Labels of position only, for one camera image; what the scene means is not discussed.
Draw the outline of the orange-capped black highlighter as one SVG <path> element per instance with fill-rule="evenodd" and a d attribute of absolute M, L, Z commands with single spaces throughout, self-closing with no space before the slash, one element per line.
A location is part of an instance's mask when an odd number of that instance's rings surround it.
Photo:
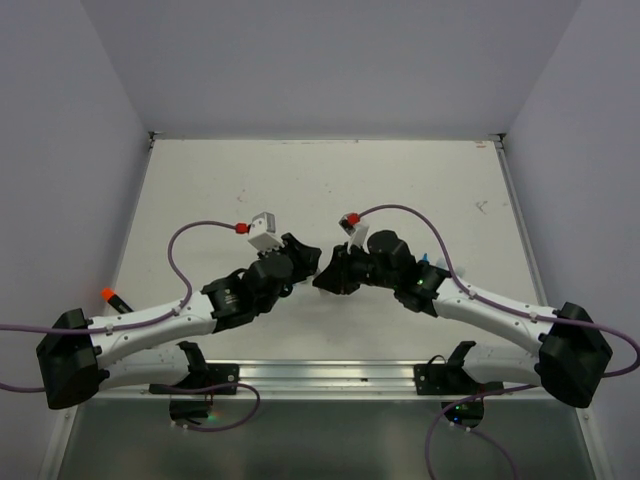
<path fill-rule="evenodd" d="M 104 301 L 120 314 L 132 313 L 133 309 L 111 288 L 106 287 L 101 291 Z"/>

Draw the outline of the blue translucent pen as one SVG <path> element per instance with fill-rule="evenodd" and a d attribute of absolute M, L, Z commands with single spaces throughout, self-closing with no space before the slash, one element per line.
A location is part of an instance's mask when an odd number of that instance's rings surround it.
<path fill-rule="evenodd" d="M 438 268 L 443 269 L 443 270 L 446 270 L 446 271 L 449 271 L 449 270 L 450 270 L 450 267 L 449 267 L 449 265 L 448 265 L 447 261 L 446 261 L 444 258 L 439 258 L 439 259 L 436 261 L 436 266 L 437 266 Z"/>

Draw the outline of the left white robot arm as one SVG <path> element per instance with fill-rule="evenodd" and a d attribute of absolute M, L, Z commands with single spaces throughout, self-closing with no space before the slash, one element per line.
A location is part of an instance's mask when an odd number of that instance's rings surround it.
<path fill-rule="evenodd" d="M 248 267 L 184 298 L 112 316 L 61 314 L 36 347 L 46 402 L 52 410 L 79 405 L 103 390 L 148 385 L 165 394 L 212 385 L 197 336 L 221 333 L 269 313 L 294 285 L 318 269 L 321 249 L 286 233 L 260 247 Z"/>

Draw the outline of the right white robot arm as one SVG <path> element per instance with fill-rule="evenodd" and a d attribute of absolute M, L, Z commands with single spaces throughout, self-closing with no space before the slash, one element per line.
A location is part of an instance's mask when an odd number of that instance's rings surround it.
<path fill-rule="evenodd" d="M 458 285 L 450 271 L 416 259 L 390 230 L 374 233 L 365 248 L 336 246 L 313 284 L 336 295 L 350 295 L 362 285 L 389 289 L 414 313 L 459 321 L 505 340 L 503 346 L 462 341 L 444 363 L 416 365 L 422 395 L 476 394 L 515 383 L 541 387 L 569 406 L 585 408 L 613 354 L 582 307 L 528 306 Z"/>

